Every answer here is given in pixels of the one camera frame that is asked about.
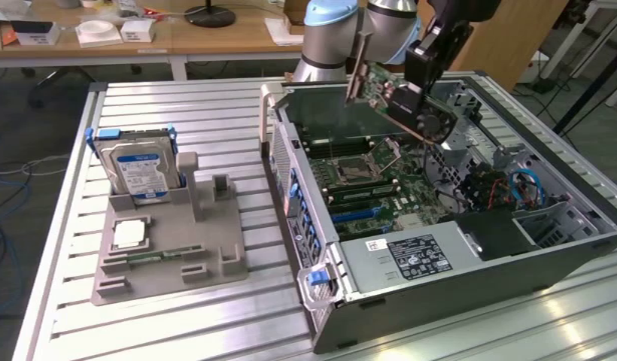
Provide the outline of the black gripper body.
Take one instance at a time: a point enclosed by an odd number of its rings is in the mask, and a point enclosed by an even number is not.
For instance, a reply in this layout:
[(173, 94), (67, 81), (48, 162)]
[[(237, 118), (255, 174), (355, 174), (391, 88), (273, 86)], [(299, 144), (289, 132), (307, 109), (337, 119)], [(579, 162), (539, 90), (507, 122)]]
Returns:
[(492, 18), (500, 0), (427, 0), (439, 27), (454, 26), (466, 21), (480, 23)]

